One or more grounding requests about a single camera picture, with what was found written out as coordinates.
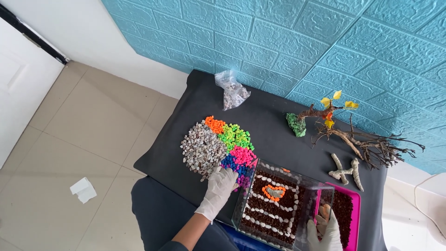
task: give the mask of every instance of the clear plastic bag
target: clear plastic bag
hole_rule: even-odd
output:
[[[215,84],[223,88],[223,111],[240,106],[250,95],[235,79],[236,72],[227,70],[215,74]]]

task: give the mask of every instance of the glass aquarium tank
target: glass aquarium tank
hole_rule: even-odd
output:
[[[320,224],[324,206],[330,215],[334,187],[262,159],[252,170],[232,215],[235,229],[282,250],[309,250],[307,222]]]

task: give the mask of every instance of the hand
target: hand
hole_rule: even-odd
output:
[[[239,186],[235,183],[238,176],[239,174],[233,172],[230,168],[221,168],[213,172],[209,176],[206,195],[195,212],[201,213],[208,220],[213,221],[221,208],[226,204],[231,191]]]
[[[308,242],[310,243],[310,251],[342,251],[341,235],[339,233],[338,220],[331,211],[331,218],[328,221],[325,234],[321,241],[318,239],[318,232],[314,221],[309,220],[307,223]]]

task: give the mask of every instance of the dark pants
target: dark pants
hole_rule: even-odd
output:
[[[132,189],[132,212],[141,231],[144,249],[156,251],[178,233],[197,208],[147,176]],[[204,231],[194,250],[238,251],[219,223],[214,221]]]

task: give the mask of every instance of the black tablecloth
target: black tablecloth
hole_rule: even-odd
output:
[[[187,78],[187,89],[173,114],[164,125],[150,150],[134,164],[134,168],[151,176],[167,188],[199,206],[207,189],[207,182],[200,182],[201,175],[189,171],[183,163],[180,142],[196,122],[214,115],[214,119],[238,124],[249,131],[257,157],[299,172],[322,182],[341,184],[328,175],[336,170],[330,154],[335,153],[344,168],[350,168],[355,157],[353,151],[333,135],[322,138],[313,147],[311,136],[317,134],[314,122],[306,118],[307,132],[297,138],[288,127],[285,114],[308,109],[303,105],[273,94],[246,87],[251,96],[238,108],[223,111],[223,89],[215,85],[214,76],[193,70]],[[336,121],[336,127],[348,130],[350,125]],[[358,250],[387,250],[381,227],[381,213],[386,169],[370,171],[360,161],[359,175],[364,192],[356,187],[353,177],[347,189],[361,195],[361,218]],[[231,225],[231,217],[239,193],[233,192],[217,219]]]

